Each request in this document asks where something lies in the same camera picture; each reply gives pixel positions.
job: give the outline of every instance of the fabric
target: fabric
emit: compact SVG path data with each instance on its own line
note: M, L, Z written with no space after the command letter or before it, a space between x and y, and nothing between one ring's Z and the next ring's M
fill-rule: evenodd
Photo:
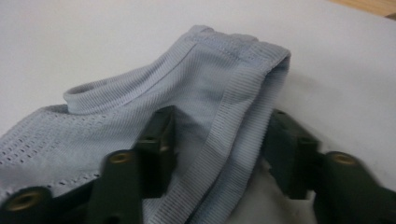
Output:
M154 63L75 87L0 139L0 201L46 186L61 195L99 176L156 110L176 107L177 168L144 201L145 223L223 223L245 190L290 53L248 35L194 26Z

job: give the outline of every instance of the perforated fabric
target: perforated fabric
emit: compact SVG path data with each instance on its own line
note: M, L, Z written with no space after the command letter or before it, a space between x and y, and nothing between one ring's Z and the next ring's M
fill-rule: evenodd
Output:
M0 139L0 201L46 186L55 196L130 148L151 114L176 107L178 165L166 195L144 201L145 223L222 223L240 199L290 53L248 35L194 26L156 62L75 87L67 105L38 109Z

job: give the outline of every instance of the folded fabric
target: folded fabric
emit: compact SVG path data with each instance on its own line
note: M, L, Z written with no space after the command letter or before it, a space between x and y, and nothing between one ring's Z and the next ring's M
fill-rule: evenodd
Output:
M0 139L0 202L31 186L54 196L96 178L156 110L176 107L177 168L144 201L145 223L223 223L258 156L290 53L248 35L194 26L156 62L75 87Z

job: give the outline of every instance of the knitted garment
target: knitted garment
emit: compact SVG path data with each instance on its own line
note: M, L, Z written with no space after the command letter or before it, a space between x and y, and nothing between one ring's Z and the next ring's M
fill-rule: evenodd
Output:
M194 26L154 63L75 87L0 139L0 202L32 186L54 196L99 176L158 109L176 107L177 168L145 223L223 223L242 196L290 53L248 35Z

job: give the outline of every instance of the garment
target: garment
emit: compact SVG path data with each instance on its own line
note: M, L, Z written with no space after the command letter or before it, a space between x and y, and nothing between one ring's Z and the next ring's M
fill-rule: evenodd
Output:
M290 53L248 35L194 26L154 63L75 87L0 139L0 201L46 186L54 196L129 149L151 114L176 107L177 168L145 223L222 223L244 192Z

